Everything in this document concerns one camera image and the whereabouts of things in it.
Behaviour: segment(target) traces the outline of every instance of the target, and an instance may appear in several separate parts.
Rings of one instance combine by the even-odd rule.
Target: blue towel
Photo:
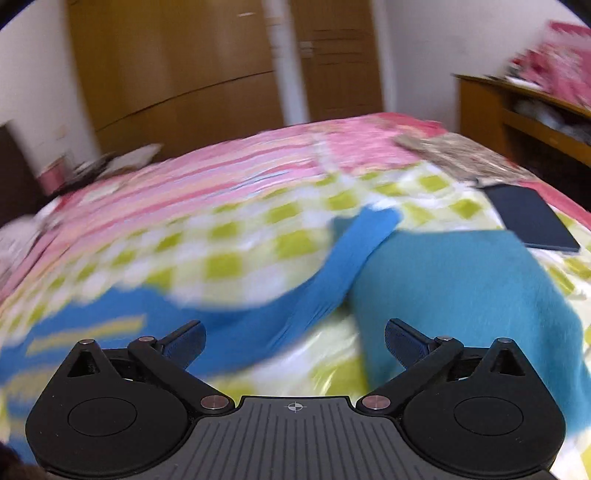
[[[16,382],[24,387],[23,392],[14,391],[13,382],[9,413],[12,417],[26,418],[45,386],[28,382],[48,380],[36,374],[44,368],[49,371],[57,368],[73,346],[58,337],[53,340],[48,337],[72,329],[94,332],[92,336],[103,349],[121,348],[141,334],[162,338],[189,320],[201,320],[207,331],[206,347],[187,370],[202,378],[236,371],[272,357],[342,303],[371,252],[399,221],[400,215],[395,210],[362,209],[316,275],[261,307],[181,309],[150,288],[134,291],[114,288],[94,303],[69,305],[34,326],[24,343],[2,350],[0,385],[5,385],[14,375],[32,374]],[[32,460],[24,439],[11,438],[11,445]]]
[[[337,235],[347,224],[335,223]],[[384,345],[387,320],[400,318],[430,337],[450,335],[466,346],[515,339],[569,433],[591,424],[581,321],[511,232],[396,232],[368,259],[350,304],[372,388],[402,371]]]

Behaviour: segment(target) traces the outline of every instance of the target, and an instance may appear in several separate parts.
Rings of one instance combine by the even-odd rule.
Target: white wall
[[[534,47],[548,20],[577,22],[558,0],[387,0],[396,109],[456,128],[453,73],[495,74]]]
[[[0,31],[0,123],[13,121],[35,171],[98,157],[79,95],[65,2],[36,0]]]

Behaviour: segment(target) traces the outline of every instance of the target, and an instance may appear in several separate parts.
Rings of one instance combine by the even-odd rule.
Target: pillow
[[[112,160],[105,171],[99,175],[99,180],[109,179],[116,175],[123,175],[132,171],[144,168],[154,156],[162,149],[161,144],[151,144],[145,147],[133,150],[121,157]]]

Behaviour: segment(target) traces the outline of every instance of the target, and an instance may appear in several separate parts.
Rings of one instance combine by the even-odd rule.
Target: clutter on shelf
[[[537,120],[552,130],[591,145],[591,123],[570,124],[556,108],[537,100],[521,100],[515,104],[514,110],[520,115]]]
[[[509,62],[506,80],[591,108],[591,29],[549,22],[542,42]]]

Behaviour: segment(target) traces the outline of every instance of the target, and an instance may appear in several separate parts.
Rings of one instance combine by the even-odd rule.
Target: bedsheet
[[[120,288],[150,285],[180,305],[264,303],[320,268],[332,244],[329,223],[335,216],[353,216],[376,196],[387,197],[400,208],[404,214],[400,228],[502,228],[485,196],[427,162],[413,158],[396,164],[394,151],[392,158],[384,157],[386,165],[356,160],[353,168],[342,167],[325,131],[314,126],[300,133],[310,136],[314,167],[308,178],[232,200],[220,197],[212,203],[191,204],[175,215],[148,215],[142,217],[144,224],[125,220],[122,225],[114,224],[116,233],[92,233],[97,235],[92,241],[90,237],[65,240],[50,252],[50,258],[44,258],[49,251],[46,248],[42,262],[33,266],[0,306],[0,340],[18,342],[36,322],[71,302],[92,301],[115,284]],[[380,170],[372,171],[376,166]],[[149,172],[142,173],[146,175],[142,181],[148,180]],[[79,199],[70,201],[62,214],[76,214]],[[586,329],[584,348],[591,363],[591,233],[559,214],[584,246],[581,253],[574,257],[533,253],[578,312]],[[138,319],[109,319],[99,329],[87,331],[81,325],[76,331],[40,339],[38,344],[51,348],[82,337],[100,341],[140,332]],[[32,404],[56,367],[46,365],[5,379],[2,395]],[[246,394],[347,394],[355,400],[367,389],[355,324],[345,308],[281,355],[243,372],[206,380],[237,400]],[[24,416],[2,407],[0,412],[0,436],[22,438]],[[590,457],[591,430],[568,439],[554,471],[564,480],[585,479],[589,474],[585,462],[591,471]]]

